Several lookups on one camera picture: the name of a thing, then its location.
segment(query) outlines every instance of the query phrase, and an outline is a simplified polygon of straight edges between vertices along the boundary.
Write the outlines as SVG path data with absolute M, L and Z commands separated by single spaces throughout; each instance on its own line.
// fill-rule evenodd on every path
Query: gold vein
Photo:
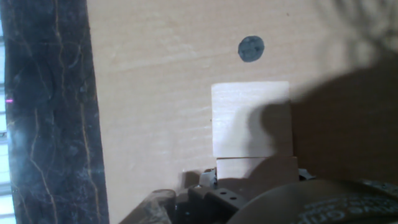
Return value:
M 87 156 L 87 173 L 88 177 L 90 178 L 90 182 L 95 191 L 95 203 L 97 209 L 97 218 L 98 223 L 101 223 L 101 214 L 100 214 L 100 200 L 98 198 L 98 188 L 96 184 L 93 182 L 93 178 L 91 176 L 91 159 L 90 159 L 90 148 L 88 147 L 87 135 L 86 135 L 86 119 L 84 114 L 84 104 L 80 103 L 80 115 L 81 115 L 81 130 L 83 131 L 83 139 L 85 142 L 85 149 L 86 149 L 86 156 Z
M 65 66 L 62 61 L 62 52 L 63 52 L 63 44 L 62 44 L 62 37 L 59 29 L 59 16 L 58 16 L 58 0 L 55 0 L 55 34 L 57 36 L 58 43 L 60 44 L 60 54 L 58 55 L 58 60 L 60 62 L 60 65 L 62 67 L 62 73 L 61 73 L 61 87 L 62 87 L 62 96 L 65 98 Z
M 18 31 L 18 33 L 20 33 L 21 39 L 22 39 L 22 43 L 19 43 L 19 42 L 17 42 L 17 43 L 22 44 L 22 45 L 25 45 L 26 50 L 27 50 L 29 56 L 33 58 L 32 49 L 30 48 L 29 44 L 26 42 L 25 37 L 24 37 L 24 33 L 23 33 L 23 32 L 20 32 L 19 29 L 18 29 L 17 21 L 16 21 L 16 18 L 15 18 L 15 10 L 14 10 L 14 8 L 13 8 L 13 6 L 12 6 L 10 0 L 8 0 L 8 4 L 12 7 L 12 21 L 13 21 L 13 24 L 14 24 L 14 28 L 15 28 L 16 31 Z M 47 92 L 48 96 L 50 96 L 49 89 L 47 88 L 47 85 L 44 83 L 42 71 L 41 71 L 39 65 L 37 64 L 37 62 L 36 62 L 34 59 L 33 59 L 33 61 L 34 61 L 34 63 L 35 63 L 36 69 L 37 69 L 37 71 L 38 71 L 38 73 L 39 73 L 39 75 L 40 75 L 40 81 L 42 82 L 42 84 L 43 84 L 43 86 L 44 86 L 44 88 L 45 88 L 45 91 Z
M 33 139 L 33 142 L 32 142 L 32 149 L 30 150 L 30 161 L 33 163 L 33 165 L 36 167 L 36 169 L 42 175 L 42 180 L 43 180 L 43 184 L 44 184 L 45 190 L 47 191 L 47 193 L 48 193 L 48 195 L 50 196 L 50 199 L 51 199 L 52 208 L 53 208 L 53 211 L 54 211 L 55 224 L 58 224 L 57 206 L 55 204 L 54 197 L 52 196 L 52 194 L 50 192 L 50 189 L 47 186 L 47 182 L 45 181 L 44 173 L 43 173 L 42 169 L 40 169 L 40 167 L 34 161 L 35 144 L 36 144 L 37 138 L 39 137 L 39 129 L 40 129 L 39 117 L 37 116 L 37 108 L 35 108 L 35 122 L 36 122 L 36 135 L 35 135 L 35 138 Z
M 14 186 L 15 189 L 17 189 L 18 194 L 19 194 L 19 196 L 20 196 L 20 198 L 21 198 L 21 200 L 22 200 L 22 205 L 24 206 L 24 209 L 25 209 L 26 217 L 27 217 L 27 219 L 29 220 L 29 223 L 32 224 L 32 219 L 31 219 L 30 216 L 29 216 L 29 212 L 28 212 L 28 210 L 27 210 L 27 208 L 26 208 L 25 200 L 24 200 L 24 198 L 23 198 L 23 196 L 22 196 L 22 194 L 21 194 L 21 191 L 19 190 L 19 187 L 17 187 L 17 185 L 14 184 L 13 181 L 11 181 L 11 184 L 12 184 L 12 186 Z

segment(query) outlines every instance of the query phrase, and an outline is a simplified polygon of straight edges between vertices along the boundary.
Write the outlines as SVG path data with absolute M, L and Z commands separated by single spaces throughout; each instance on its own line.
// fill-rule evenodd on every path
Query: mechanical part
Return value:
M 298 169 L 298 175 L 300 180 L 313 180 L 316 179 L 316 176 L 311 175 L 307 169 Z
M 217 188 L 217 176 L 216 169 L 207 169 L 200 175 L 199 184 L 201 186 L 210 187 L 212 189 Z
M 310 180 L 258 196 L 228 224 L 392 222 L 398 222 L 398 198 L 356 182 Z
M 228 189 L 194 185 L 149 195 L 123 224 L 398 223 L 398 198 L 357 182 L 308 180 L 247 202 Z

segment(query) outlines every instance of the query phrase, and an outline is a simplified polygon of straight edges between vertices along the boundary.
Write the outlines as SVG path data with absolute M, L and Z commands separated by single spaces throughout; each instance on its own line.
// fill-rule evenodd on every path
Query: wooden panel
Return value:
M 226 187 L 247 199 L 299 181 L 296 157 L 217 159 L 219 187 Z
M 120 222 L 151 191 L 179 188 L 182 172 L 215 166 L 212 84 L 285 80 L 290 83 L 294 100 L 297 92 L 302 96 L 308 86 L 340 77 L 358 64 L 369 65 L 369 58 L 379 54 L 365 41 L 369 36 L 361 38 L 363 29 L 359 29 L 361 33 L 356 29 L 367 27 L 372 35 L 386 36 L 379 24 L 388 25 L 386 19 L 391 16 L 380 9 L 392 7 L 375 7 L 371 12 L 376 15 L 372 15 L 358 12 L 365 8 L 358 6 L 342 11 L 345 1 L 339 1 L 338 6 L 335 2 L 88 0 L 111 223 Z M 369 20 L 355 16 L 368 14 L 372 23 L 357 26 Z M 238 44 L 249 35 L 261 37 L 265 50 L 258 61 L 244 63 L 238 55 Z M 378 77 L 386 71 L 374 73 Z M 308 99 L 309 105 L 298 103 L 297 109 L 292 109 L 300 162 L 310 167 L 311 173 L 396 179 L 396 115 L 384 116 L 380 110 L 380 119 L 375 116 L 370 120 L 385 123 L 379 123 L 377 133 L 369 128 L 360 136 L 355 135 L 361 129 L 358 123 L 334 116 L 345 107 L 336 107 L 330 116 L 323 116 L 324 111 L 331 111 L 330 97 L 344 98 L 348 91 L 360 98 L 361 92 L 355 89 L 362 78 L 358 74 L 351 82 L 335 82 L 330 91 L 318 89 L 303 99 Z M 397 88 L 388 90 L 391 96 Z M 383 102 L 377 98 L 378 94 L 369 94 L 368 99 L 376 104 Z M 363 99 L 356 105 L 357 111 L 367 105 Z M 354 102 L 347 99 L 346 105 Z M 386 105 L 397 103 L 388 101 Z M 319 110 L 308 110 L 308 106 Z M 374 116 L 373 110 L 382 107 L 372 104 L 363 113 Z M 371 139 L 372 144 L 356 144 L 363 139 Z
M 288 82 L 214 84 L 211 105 L 215 157 L 293 156 Z

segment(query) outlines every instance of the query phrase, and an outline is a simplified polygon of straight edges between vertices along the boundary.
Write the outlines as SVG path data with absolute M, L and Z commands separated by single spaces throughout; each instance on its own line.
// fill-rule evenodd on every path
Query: black dot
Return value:
M 238 47 L 238 54 L 244 62 L 258 60 L 264 52 L 264 42 L 258 36 L 245 37 Z

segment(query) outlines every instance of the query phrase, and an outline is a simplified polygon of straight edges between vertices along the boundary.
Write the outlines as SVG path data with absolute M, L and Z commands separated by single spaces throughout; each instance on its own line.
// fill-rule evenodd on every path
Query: small wooden block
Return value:
M 296 157 L 217 159 L 218 187 L 248 200 L 267 190 L 299 181 Z
M 211 87 L 215 157 L 293 156 L 288 82 Z

